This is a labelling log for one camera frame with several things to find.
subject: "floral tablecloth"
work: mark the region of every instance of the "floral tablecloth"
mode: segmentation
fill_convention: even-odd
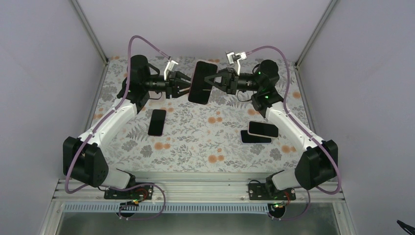
[[[216,62],[219,69],[229,66],[226,58],[209,60]],[[193,57],[181,57],[175,69],[192,77],[196,61]],[[242,61],[241,72],[250,72],[261,61],[250,58]],[[163,71],[166,59],[152,57],[149,62]],[[280,80],[276,88],[283,95],[287,72],[282,61],[277,60],[277,63]],[[111,107],[126,77],[126,68],[126,57],[111,58],[94,123]],[[308,125],[293,64],[290,75],[288,106]],[[240,93],[239,97],[246,100],[251,94]],[[153,109],[167,110],[161,137],[147,135]],[[300,154],[285,136],[280,135],[271,144],[242,144],[239,132],[248,128],[250,120],[266,121],[250,102],[239,102],[236,96],[216,88],[207,105],[191,103],[187,95],[176,99],[163,97],[147,102],[102,151],[109,165],[127,171],[276,172],[295,167]]]

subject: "white wall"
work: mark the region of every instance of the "white wall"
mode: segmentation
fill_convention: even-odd
[[[103,62],[68,0],[0,7],[0,233],[37,234]]]
[[[415,226],[415,4],[342,0],[300,68],[358,234]]]
[[[330,0],[78,0],[107,57],[141,35],[172,57],[273,45],[296,61]],[[140,43],[134,53],[157,55]],[[255,56],[275,57],[272,51]]]

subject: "black mounting plate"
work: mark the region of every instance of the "black mounting plate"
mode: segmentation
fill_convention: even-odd
[[[130,191],[117,191],[114,189],[109,189],[108,191],[105,192],[104,194],[104,199],[121,199],[121,200],[134,200],[134,199],[140,199],[142,192],[137,191],[138,189],[143,188],[145,189],[148,194],[146,197],[146,200],[151,200],[152,196],[153,196],[153,186],[150,185],[145,185],[145,186],[141,186],[135,189],[132,189]]]
[[[263,183],[261,184],[260,183],[249,183],[248,184],[249,200],[251,201],[272,201],[272,200],[287,201],[288,198],[284,192],[288,193],[291,201],[294,201],[296,199],[296,193],[295,191],[293,191],[294,193],[292,193],[291,190],[294,190],[294,189],[287,188],[287,189],[281,190],[271,197],[268,191],[265,189],[265,184]]]

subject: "phone screen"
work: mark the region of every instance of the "phone screen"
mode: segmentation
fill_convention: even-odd
[[[163,134],[166,110],[155,109],[151,114],[150,126],[148,127],[149,136],[161,136]]]
[[[209,101],[212,85],[205,82],[205,77],[216,74],[218,66],[205,61],[196,63],[195,71],[191,80],[188,101],[198,104],[207,104]]]
[[[248,133],[254,136],[278,138],[278,128],[269,123],[250,121]]]
[[[271,143],[272,139],[266,137],[251,136],[247,130],[241,131],[241,140],[243,143]]]

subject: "purple cable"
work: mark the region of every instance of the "purple cable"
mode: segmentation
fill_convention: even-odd
[[[147,217],[147,218],[132,218],[132,219],[126,218],[127,220],[149,220],[149,219],[154,219],[154,218],[159,217],[161,215],[161,213],[164,211],[165,207],[166,207],[166,195],[164,194],[164,191],[161,189],[161,187],[159,187],[158,185],[155,185],[153,183],[139,184],[139,185],[136,185],[136,186],[133,186],[133,187],[130,187],[130,188],[110,187],[110,189],[114,189],[114,190],[118,190],[118,191],[129,191],[129,190],[132,190],[132,189],[135,189],[135,188],[138,188],[138,187],[142,187],[142,186],[146,186],[146,185],[150,185],[150,186],[154,186],[154,187],[158,188],[160,190],[160,192],[163,194],[163,206],[162,206],[161,210],[157,214],[155,214],[154,216],[150,216],[150,217]],[[124,216],[121,215],[121,211],[124,208],[129,207],[129,206],[130,205],[125,205],[125,206],[120,207],[120,209],[118,210],[118,216],[120,218],[125,218]]]
[[[328,151],[316,139],[314,139],[314,137],[309,132],[307,132],[301,126],[301,124],[297,120],[295,120],[295,118],[288,112],[288,108],[287,108],[287,97],[288,97],[288,91],[290,89],[291,78],[290,78],[290,68],[288,66],[287,58],[285,58],[284,53],[282,53],[282,51],[280,49],[276,48],[276,47],[273,47],[273,46],[263,46],[263,47],[258,47],[256,49],[253,49],[252,51],[247,52],[246,55],[250,55],[250,54],[252,54],[252,53],[254,53],[256,51],[259,51],[259,50],[262,50],[262,49],[265,49],[265,48],[269,48],[269,49],[276,50],[282,56],[282,59],[284,60],[284,63],[285,63],[285,67],[287,69],[287,89],[285,90],[284,101],[283,101],[283,105],[284,105],[285,112],[288,114],[288,116],[290,117],[290,119],[296,124],[296,126],[299,129],[301,129],[301,131],[304,132],[307,135],[307,137],[309,139],[311,139],[323,151],[323,153],[327,156],[328,160],[333,165],[334,171],[337,174],[338,182],[337,182],[337,188],[336,188],[336,190],[334,190],[333,192],[330,192],[330,191],[327,191],[327,190],[322,189],[319,186],[317,186],[316,188],[318,188],[320,191],[322,191],[324,193],[327,193],[327,194],[330,194],[330,195],[334,195],[334,194],[338,193],[341,190],[341,188],[342,188],[342,178],[340,176],[340,171],[337,168],[336,163],[334,162],[333,158],[328,153]]]
[[[304,211],[301,214],[299,214],[297,216],[294,216],[294,217],[291,217],[291,218],[286,218],[286,219],[277,218],[277,220],[278,221],[291,221],[291,220],[296,220],[296,219],[299,219],[299,218],[303,217],[305,215],[305,213],[308,211],[308,209],[310,209],[310,205],[311,205],[311,197],[310,197],[310,192],[308,190],[307,190],[307,195],[308,195],[308,203],[307,203],[307,206],[305,207]],[[274,219],[274,217],[269,212],[267,214],[268,214],[269,217],[271,217],[271,220]]]
[[[145,41],[148,45],[150,45],[152,48],[154,48],[157,52],[159,52],[162,56],[166,57],[166,58],[170,58],[166,53],[162,52],[160,49],[158,49],[156,46],[154,46],[153,44],[151,44],[151,42],[149,42],[147,39],[139,36],[139,35],[135,35],[133,37],[131,37],[129,43],[128,43],[128,49],[127,49],[127,53],[128,53],[128,62],[127,62],[127,67],[129,68],[131,66],[131,47],[133,44],[133,40],[136,38],[140,38],[141,40]],[[124,102],[125,98],[127,97],[128,94],[128,90],[130,89],[130,73],[127,73],[127,81],[126,81],[126,88],[125,88],[125,92],[124,95],[122,96],[121,101],[115,106],[115,110],[117,110],[122,103]],[[105,120],[111,115],[113,114],[115,111],[114,109],[112,109],[109,113],[107,113],[101,120],[99,120],[99,122],[96,124],[96,126],[93,128],[92,130],[92,134],[89,134],[88,137],[84,140],[84,142],[81,144],[81,146],[78,148],[78,151],[76,151],[75,156],[73,157],[72,162],[70,163],[68,172],[66,174],[66,178],[65,178],[65,192],[72,194],[74,192],[79,191],[80,189],[88,186],[87,184],[84,184],[74,190],[69,190],[69,178],[70,175],[72,174],[72,170],[73,167],[75,166],[75,162],[78,159],[79,155],[81,154],[82,150],[84,149],[85,145],[88,143],[88,141],[92,138],[93,134],[96,133],[96,131],[98,130],[98,128],[102,125],[102,123],[105,122]]]

